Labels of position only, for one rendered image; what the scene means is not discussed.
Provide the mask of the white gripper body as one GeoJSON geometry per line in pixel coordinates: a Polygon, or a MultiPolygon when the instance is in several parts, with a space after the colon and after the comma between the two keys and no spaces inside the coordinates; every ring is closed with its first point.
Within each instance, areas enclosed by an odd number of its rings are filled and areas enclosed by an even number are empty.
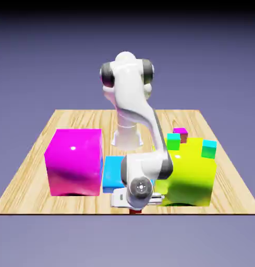
{"type": "Polygon", "coordinates": [[[160,205],[164,196],[158,192],[150,193],[145,198],[135,197],[125,188],[115,189],[111,194],[111,207],[128,208],[132,210],[142,210],[147,205],[160,205]]]}

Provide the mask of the small green cube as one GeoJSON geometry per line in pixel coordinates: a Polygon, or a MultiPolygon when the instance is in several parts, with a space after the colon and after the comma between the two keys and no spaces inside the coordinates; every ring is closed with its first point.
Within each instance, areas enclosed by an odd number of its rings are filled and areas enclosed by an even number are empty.
{"type": "Polygon", "coordinates": [[[217,142],[214,140],[203,140],[201,156],[208,159],[215,159],[217,142]]]}
{"type": "Polygon", "coordinates": [[[179,133],[168,133],[167,134],[167,149],[168,150],[179,150],[181,137],[179,133]]]}

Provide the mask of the small magenta cube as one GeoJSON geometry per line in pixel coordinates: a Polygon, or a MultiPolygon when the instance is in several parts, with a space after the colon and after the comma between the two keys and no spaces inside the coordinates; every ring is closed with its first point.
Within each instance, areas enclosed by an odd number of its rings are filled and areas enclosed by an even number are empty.
{"type": "Polygon", "coordinates": [[[174,134],[180,134],[180,143],[187,143],[188,131],[185,128],[173,128],[174,134]]]}

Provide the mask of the large blue box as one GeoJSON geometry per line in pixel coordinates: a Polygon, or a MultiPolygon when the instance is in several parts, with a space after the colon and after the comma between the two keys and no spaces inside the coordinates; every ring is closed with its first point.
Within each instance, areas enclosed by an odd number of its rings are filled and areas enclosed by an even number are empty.
{"type": "Polygon", "coordinates": [[[102,187],[104,193],[126,187],[138,198],[153,193],[152,182],[142,170],[142,159],[131,155],[105,158],[102,187]]]}

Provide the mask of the large magenta box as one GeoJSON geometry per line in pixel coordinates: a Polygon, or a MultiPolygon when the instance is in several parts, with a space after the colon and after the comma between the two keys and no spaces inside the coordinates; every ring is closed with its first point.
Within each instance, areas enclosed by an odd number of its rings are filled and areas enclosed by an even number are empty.
{"type": "Polygon", "coordinates": [[[101,129],[57,129],[45,153],[52,196],[98,196],[103,151],[101,129]]]}

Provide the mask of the large yellow box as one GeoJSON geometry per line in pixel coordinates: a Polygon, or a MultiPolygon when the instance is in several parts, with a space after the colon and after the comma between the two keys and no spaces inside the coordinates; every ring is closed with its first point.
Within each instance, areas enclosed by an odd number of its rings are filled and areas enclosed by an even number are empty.
{"type": "Polygon", "coordinates": [[[203,140],[188,138],[179,150],[168,151],[173,172],[168,179],[155,182],[155,191],[164,196],[162,206],[210,205],[217,164],[201,156],[203,140]]]}

